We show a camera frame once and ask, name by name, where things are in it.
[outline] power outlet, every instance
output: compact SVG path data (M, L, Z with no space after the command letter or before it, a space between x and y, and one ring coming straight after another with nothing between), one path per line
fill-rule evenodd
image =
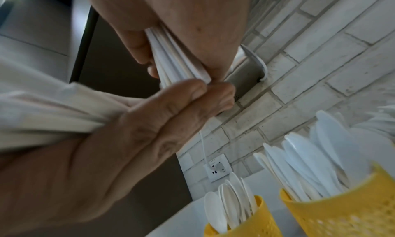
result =
M222 154L213 160L209 161L210 167L207 164L204 165L204 169L207 172L207 176L210 182L214 182L225 175L233 172L232 167L230 166L228 160L226 159L225 154Z

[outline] wall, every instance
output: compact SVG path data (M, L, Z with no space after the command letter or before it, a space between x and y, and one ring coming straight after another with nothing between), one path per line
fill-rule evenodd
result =
M243 43L269 76L207 123L209 160L224 153L246 177L262 169L252 156L262 143L307 134L317 110L341 112L351 125L368 119L395 83L394 10L395 0L259 0ZM198 136L177 156L194 200L227 179L208 181Z
M0 27L0 56L66 81L70 16L56 0L16 0Z

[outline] human hand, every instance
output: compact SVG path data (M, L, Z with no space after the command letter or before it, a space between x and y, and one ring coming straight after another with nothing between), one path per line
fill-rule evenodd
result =
M144 29L162 21L206 67L213 81L222 81L244 34L250 0L90 0L118 33L137 62L151 62Z
M0 158L0 235L106 212L234 104L231 84L176 83L89 136Z

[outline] skin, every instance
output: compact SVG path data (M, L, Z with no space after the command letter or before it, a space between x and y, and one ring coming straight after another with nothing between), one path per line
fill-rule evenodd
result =
M90 0L139 63L152 61L144 29L162 21L223 79L246 24L249 0ZM157 76L155 65L149 68ZM0 157L0 235L84 222L105 213L234 105L231 84L186 80L148 99L114 99L130 109L90 135Z

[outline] yellow plastic container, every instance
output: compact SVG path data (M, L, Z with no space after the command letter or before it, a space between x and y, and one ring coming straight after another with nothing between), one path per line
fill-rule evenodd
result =
M347 193L305 203L292 201L285 190L280 197L309 237L395 236L395 181L377 164Z
M204 237L282 237L282 234L262 197L255 196L258 211L247 221L225 234L219 234L210 224L204 229Z

